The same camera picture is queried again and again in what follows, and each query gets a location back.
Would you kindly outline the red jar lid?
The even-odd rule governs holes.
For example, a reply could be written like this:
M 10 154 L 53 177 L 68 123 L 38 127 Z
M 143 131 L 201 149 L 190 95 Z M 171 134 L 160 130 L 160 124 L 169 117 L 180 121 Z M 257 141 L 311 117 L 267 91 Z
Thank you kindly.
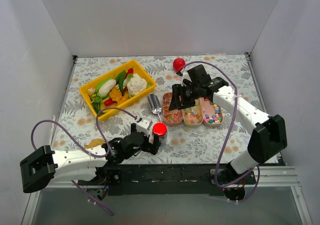
M 152 128 L 152 133 L 154 135 L 158 135 L 159 137 L 163 137 L 167 134 L 167 126 L 162 122 L 157 122 L 154 124 Z

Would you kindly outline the metal scoop spoon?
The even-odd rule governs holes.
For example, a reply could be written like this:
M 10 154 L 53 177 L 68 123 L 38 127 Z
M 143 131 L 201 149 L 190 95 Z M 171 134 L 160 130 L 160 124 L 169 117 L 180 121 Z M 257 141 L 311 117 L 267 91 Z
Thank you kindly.
M 148 100 L 151 113 L 154 115 L 157 115 L 160 122 L 163 123 L 163 119 L 162 119 L 163 110 L 158 97 L 154 93 L 150 93 L 147 96 L 147 100 Z

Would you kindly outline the tray of pale jelly candies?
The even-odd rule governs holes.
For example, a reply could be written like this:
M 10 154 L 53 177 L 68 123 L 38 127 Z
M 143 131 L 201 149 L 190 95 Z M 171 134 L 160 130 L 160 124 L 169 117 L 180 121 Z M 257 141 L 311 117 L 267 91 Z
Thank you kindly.
M 200 99 L 197 99 L 195 101 L 195 106 L 184 108 L 182 113 L 183 113 L 183 123 L 186 127 L 197 128 L 204 121 L 203 109 L 202 109 Z

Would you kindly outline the tray of star candies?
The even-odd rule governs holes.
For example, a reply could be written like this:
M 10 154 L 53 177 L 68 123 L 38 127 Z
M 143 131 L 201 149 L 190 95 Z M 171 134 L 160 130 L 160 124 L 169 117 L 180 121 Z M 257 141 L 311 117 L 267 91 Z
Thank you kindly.
M 202 107 L 203 124 L 210 128 L 219 127 L 223 122 L 222 108 L 216 103 L 210 102 L 206 98 L 200 99 L 200 105 Z

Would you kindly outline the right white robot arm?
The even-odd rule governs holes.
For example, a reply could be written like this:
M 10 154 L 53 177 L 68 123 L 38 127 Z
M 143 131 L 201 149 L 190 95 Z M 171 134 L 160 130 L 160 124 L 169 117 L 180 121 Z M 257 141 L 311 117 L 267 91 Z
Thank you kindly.
M 288 146 L 282 116 L 271 116 L 255 108 L 238 96 L 236 86 L 228 78 L 210 77 L 201 64 L 189 69 L 187 74 L 181 84 L 172 86 L 169 110 L 191 108 L 197 99 L 208 99 L 232 114 L 250 134 L 246 151 L 227 164 L 226 177 L 230 183 L 239 183 L 246 171 L 264 164 Z

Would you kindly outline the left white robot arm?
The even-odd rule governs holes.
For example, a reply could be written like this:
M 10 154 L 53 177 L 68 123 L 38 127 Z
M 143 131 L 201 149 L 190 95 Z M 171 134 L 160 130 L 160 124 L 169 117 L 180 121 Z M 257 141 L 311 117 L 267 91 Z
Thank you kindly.
M 82 180 L 95 185 L 113 183 L 109 167 L 147 152 L 156 155 L 161 146 L 159 135 L 144 121 L 132 123 L 129 135 L 82 150 L 52 150 L 49 145 L 37 148 L 20 163 L 22 189 L 26 194 L 40 191 L 49 184 Z

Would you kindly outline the clear glass jar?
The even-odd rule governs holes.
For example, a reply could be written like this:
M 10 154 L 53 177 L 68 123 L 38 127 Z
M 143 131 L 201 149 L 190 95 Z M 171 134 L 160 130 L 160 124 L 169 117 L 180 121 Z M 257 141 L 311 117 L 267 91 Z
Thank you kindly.
M 167 139 L 167 133 L 160 133 L 160 134 L 154 133 L 153 134 L 153 145 L 160 146 L 166 142 L 166 139 Z

